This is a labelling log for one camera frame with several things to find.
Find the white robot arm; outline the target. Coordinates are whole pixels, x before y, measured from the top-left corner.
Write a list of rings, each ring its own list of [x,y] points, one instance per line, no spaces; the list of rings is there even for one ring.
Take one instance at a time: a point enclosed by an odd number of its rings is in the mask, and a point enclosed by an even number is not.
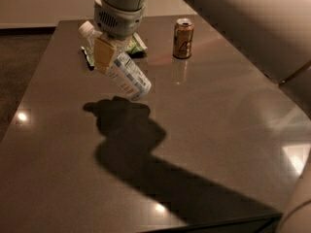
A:
[[[144,0],[94,0],[101,29],[125,38]],[[184,0],[311,117],[311,0]],[[117,25],[100,22],[107,13]],[[310,153],[277,233],[310,233]]]

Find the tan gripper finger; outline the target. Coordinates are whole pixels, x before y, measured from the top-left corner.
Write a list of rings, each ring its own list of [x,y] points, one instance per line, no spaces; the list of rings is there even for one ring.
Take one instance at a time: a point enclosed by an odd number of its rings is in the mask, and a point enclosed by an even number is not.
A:
[[[107,74],[107,71],[108,71],[108,65],[107,65],[107,64],[103,64],[103,63],[98,63],[98,62],[96,62],[96,63],[94,64],[94,67],[95,67],[95,69],[96,69],[98,72],[100,72],[100,73],[102,73],[102,74],[104,74],[104,75]]]
[[[94,41],[94,64],[97,68],[103,67],[106,68],[109,66],[112,58],[114,57],[117,48],[112,46],[110,43],[97,38]]]

